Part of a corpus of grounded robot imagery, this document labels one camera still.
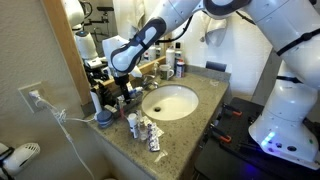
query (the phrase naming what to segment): sink drain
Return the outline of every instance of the sink drain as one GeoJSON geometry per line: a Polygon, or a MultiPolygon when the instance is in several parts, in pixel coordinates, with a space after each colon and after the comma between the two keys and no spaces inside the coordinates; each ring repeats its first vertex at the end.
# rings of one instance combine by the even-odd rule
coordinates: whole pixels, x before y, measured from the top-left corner
{"type": "Polygon", "coordinates": [[[161,108],[160,108],[160,107],[155,107],[153,110],[154,110],[155,112],[160,112],[160,111],[161,111],[161,108]]]}

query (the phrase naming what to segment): wall outlet plate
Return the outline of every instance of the wall outlet plate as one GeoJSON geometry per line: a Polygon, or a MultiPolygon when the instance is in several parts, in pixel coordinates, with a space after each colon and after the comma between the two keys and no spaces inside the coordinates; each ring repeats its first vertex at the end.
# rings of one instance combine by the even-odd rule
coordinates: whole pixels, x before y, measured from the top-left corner
{"type": "Polygon", "coordinates": [[[24,86],[21,88],[18,88],[23,100],[27,103],[28,107],[30,108],[32,113],[41,111],[43,108],[38,108],[31,97],[29,96],[29,92],[33,90],[38,90],[42,97],[44,96],[44,89],[42,87],[42,82],[37,82],[35,84],[31,84],[28,86],[24,86]]]}

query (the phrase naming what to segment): white sink basin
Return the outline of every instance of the white sink basin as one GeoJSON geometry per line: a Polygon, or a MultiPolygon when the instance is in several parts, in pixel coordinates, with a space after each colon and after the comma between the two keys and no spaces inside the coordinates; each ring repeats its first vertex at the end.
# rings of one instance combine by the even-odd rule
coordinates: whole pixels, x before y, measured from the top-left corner
{"type": "Polygon", "coordinates": [[[156,120],[177,120],[191,114],[199,99],[191,89],[180,85],[168,85],[151,91],[142,100],[142,110],[156,120]]]}

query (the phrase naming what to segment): white cable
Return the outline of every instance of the white cable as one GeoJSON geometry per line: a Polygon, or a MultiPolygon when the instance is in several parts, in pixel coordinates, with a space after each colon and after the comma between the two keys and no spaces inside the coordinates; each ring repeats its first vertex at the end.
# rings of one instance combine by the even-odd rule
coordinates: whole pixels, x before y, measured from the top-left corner
{"type": "Polygon", "coordinates": [[[75,145],[73,143],[73,139],[72,139],[71,135],[68,133],[66,128],[61,124],[61,123],[65,122],[66,120],[76,120],[76,121],[87,121],[88,122],[88,121],[92,121],[94,119],[82,120],[82,119],[77,119],[77,118],[66,118],[67,114],[65,112],[65,109],[63,109],[61,112],[59,112],[59,110],[56,107],[54,107],[48,101],[46,101],[45,99],[42,99],[41,97],[38,98],[38,100],[35,102],[35,104],[38,107],[46,107],[51,111],[51,113],[53,114],[53,116],[57,120],[59,126],[61,127],[62,131],[66,135],[66,138],[68,139],[68,141],[72,145],[73,150],[74,150],[75,154],[77,155],[79,161],[84,166],[84,168],[88,171],[88,173],[90,174],[91,178],[93,180],[95,180],[94,175],[92,174],[91,170],[89,169],[89,167],[86,165],[86,163],[80,157],[80,155],[79,155],[79,153],[78,153],[78,151],[77,151],[77,149],[76,149],[76,147],[75,147],[75,145]]]}

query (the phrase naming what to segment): vanity countertop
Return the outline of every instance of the vanity countertop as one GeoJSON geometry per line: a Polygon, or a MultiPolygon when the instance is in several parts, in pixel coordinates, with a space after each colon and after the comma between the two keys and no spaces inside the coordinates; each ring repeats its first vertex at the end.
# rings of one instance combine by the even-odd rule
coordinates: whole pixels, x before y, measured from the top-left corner
{"type": "Polygon", "coordinates": [[[161,148],[159,152],[150,152],[146,142],[133,139],[127,120],[116,120],[106,129],[99,129],[96,122],[89,123],[89,126],[107,142],[156,179],[178,179],[181,176],[228,88],[228,83],[191,73],[186,73],[184,78],[161,82],[161,86],[169,84],[179,84],[194,90],[198,95],[199,105],[193,113],[179,120],[158,121],[150,118],[164,131],[159,137],[161,148]],[[168,155],[155,162],[163,150],[168,155]]]}

